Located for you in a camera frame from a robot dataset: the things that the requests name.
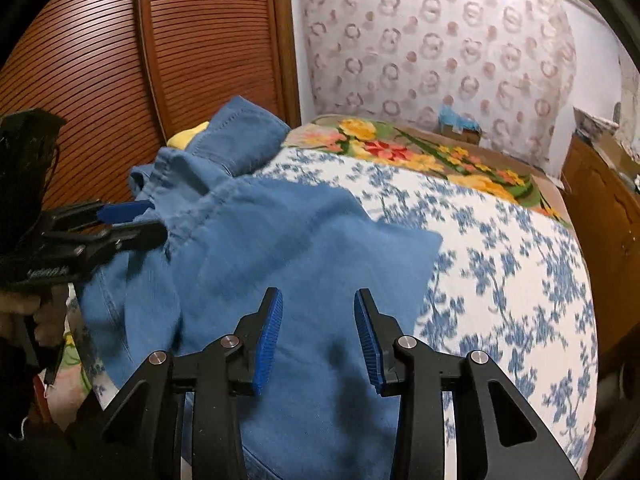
blue floral pattern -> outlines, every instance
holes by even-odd
[[[588,275],[571,232],[445,180],[329,153],[286,148],[257,176],[343,187],[375,220],[442,234],[414,335],[450,354],[485,350],[581,468],[593,429],[598,362]],[[70,325],[105,406],[116,388],[91,351],[79,312]],[[450,394],[443,404],[446,478],[454,479]]]

curtain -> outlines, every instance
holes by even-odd
[[[316,113],[433,130],[450,105],[482,145],[542,165],[576,67],[560,0],[305,0]]]

silver screw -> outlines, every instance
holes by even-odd
[[[153,365],[161,365],[166,361],[166,354],[162,350],[156,350],[149,356],[149,362]]]
[[[398,338],[398,344],[402,348],[413,348],[418,344],[418,342],[410,335],[403,335]]]
[[[471,352],[471,360],[479,365],[483,365],[489,360],[489,356],[482,350],[474,350]]]
[[[240,342],[240,340],[236,336],[234,336],[233,334],[225,335],[224,337],[222,337],[220,339],[220,344],[224,348],[235,348],[236,346],[238,346],[239,342]]]

yellow cloth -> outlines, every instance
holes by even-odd
[[[193,137],[195,137],[200,132],[204,131],[207,126],[209,126],[209,121],[198,124],[198,126],[196,126],[195,128],[191,128],[190,130],[183,130],[181,132],[178,132],[167,141],[166,145],[169,148],[184,150],[191,142],[191,139],[193,139]]]

human hand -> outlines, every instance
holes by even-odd
[[[0,290],[0,337],[15,342],[13,315],[33,316],[34,335],[43,347],[54,347],[62,342],[65,331],[67,285],[51,287],[51,297],[41,301],[36,294],[5,292]]]

